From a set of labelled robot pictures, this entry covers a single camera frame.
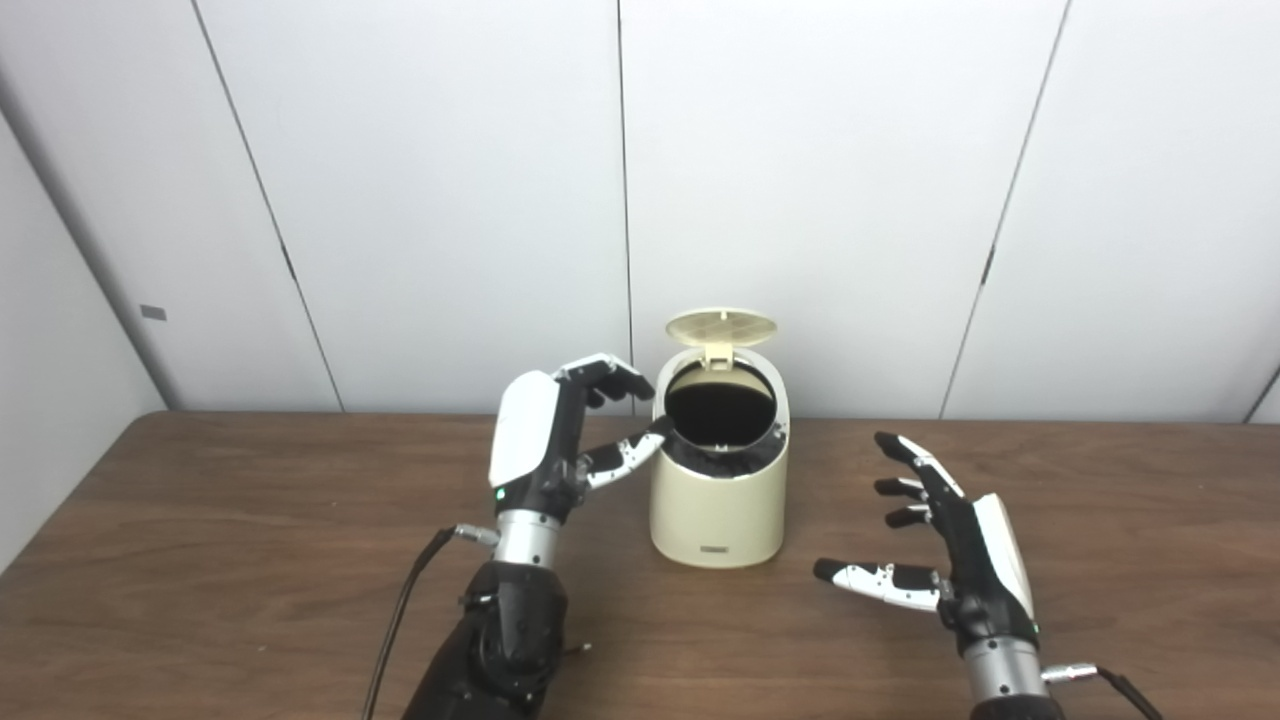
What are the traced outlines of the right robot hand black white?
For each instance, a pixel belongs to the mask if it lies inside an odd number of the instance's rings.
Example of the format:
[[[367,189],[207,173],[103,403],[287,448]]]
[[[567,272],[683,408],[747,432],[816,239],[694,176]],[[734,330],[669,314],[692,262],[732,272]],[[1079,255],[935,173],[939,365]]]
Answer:
[[[876,443],[915,474],[874,483],[881,496],[911,498],[886,515],[886,525],[932,527],[943,541],[948,568],[818,559],[814,577],[883,603],[934,614],[954,633],[960,652],[1001,637],[1039,648],[1033,593],[1004,501],[995,493],[968,497],[931,451],[905,436],[881,430]]]

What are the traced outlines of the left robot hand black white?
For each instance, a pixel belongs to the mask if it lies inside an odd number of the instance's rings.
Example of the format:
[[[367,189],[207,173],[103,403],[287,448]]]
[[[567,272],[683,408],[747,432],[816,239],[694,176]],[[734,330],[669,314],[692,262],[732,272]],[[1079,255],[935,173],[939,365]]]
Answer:
[[[643,373],[612,354],[517,377],[500,397],[492,445],[495,514],[531,511],[564,521],[588,493],[631,475],[663,448],[673,421],[660,415],[644,430],[584,450],[586,414],[609,401],[655,396]]]

